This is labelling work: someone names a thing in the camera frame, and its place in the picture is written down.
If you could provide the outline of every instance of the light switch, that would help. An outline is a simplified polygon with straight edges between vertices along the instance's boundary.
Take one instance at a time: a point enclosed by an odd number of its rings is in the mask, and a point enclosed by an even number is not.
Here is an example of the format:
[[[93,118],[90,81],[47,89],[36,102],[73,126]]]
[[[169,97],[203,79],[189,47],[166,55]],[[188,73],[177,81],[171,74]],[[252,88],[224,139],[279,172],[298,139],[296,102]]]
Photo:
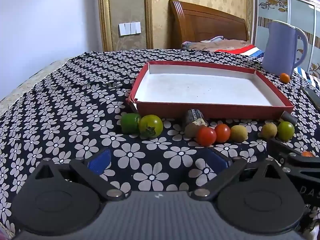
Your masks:
[[[124,28],[125,28],[125,35],[130,35],[131,34],[130,23],[125,23]]]
[[[131,34],[136,34],[136,23],[130,23]]]
[[[136,33],[141,33],[141,25],[140,25],[140,22],[136,22]]]
[[[119,34],[120,34],[120,36],[126,35],[125,28],[124,28],[124,23],[119,23]]]

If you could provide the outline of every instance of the sliding wardrobe door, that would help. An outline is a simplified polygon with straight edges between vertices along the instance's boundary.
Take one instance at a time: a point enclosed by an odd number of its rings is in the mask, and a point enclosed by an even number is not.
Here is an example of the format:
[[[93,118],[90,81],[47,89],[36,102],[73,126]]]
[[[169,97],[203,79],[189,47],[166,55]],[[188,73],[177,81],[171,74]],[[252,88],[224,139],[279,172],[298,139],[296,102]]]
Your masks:
[[[255,46],[264,51],[267,46],[269,30],[267,24],[272,20],[287,22],[287,0],[258,0],[258,15]]]
[[[308,37],[308,53],[305,60],[299,67],[305,71],[308,70],[312,43],[313,43],[313,31],[315,24],[314,6],[309,5],[300,0],[291,0],[291,18],[290,24],[302,29]],[[298,39],[296,61],[299,60],[303,53],[303,42],[301,38]]]
[[[316,40],[309,73],[320,78],[320,8],[316,8]]]

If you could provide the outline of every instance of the gold trim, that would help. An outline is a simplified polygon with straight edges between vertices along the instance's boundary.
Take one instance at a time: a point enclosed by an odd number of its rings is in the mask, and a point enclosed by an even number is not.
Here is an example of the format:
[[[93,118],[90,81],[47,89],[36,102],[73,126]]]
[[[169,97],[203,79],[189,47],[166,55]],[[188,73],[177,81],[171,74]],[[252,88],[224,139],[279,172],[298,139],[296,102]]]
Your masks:
[[[153,26],[152,26],[152,0],[144,0],[146,20],[146,45],[147,49],[153,49]]]
[[[103,51],[113,51],[109,0],[98,1],[102,48]]]

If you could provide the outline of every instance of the electric kettle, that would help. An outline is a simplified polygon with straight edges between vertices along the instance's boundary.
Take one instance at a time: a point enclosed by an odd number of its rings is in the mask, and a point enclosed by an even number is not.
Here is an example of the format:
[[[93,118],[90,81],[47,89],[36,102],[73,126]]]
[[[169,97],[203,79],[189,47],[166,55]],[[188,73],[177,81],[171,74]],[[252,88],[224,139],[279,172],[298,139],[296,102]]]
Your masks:
[[[288,23],[273,20],[268,23],[269,39],[264,53],[262,67],[275,75],[281,73],[292,75],[295,67],[299,66],[308,52],[308,38],[299,28]],[[298,36],[303,41],[303,54],[295,62]]]

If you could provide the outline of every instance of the dark phone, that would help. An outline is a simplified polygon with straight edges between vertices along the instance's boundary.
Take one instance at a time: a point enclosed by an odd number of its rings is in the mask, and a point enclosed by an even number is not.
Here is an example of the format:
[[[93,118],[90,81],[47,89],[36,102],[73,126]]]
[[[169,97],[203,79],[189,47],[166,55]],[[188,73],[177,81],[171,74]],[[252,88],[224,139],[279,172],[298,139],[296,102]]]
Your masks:
[[[310,88],[300,87],[301,90],[307,95],[314,107],[320,112],[320,97]]]

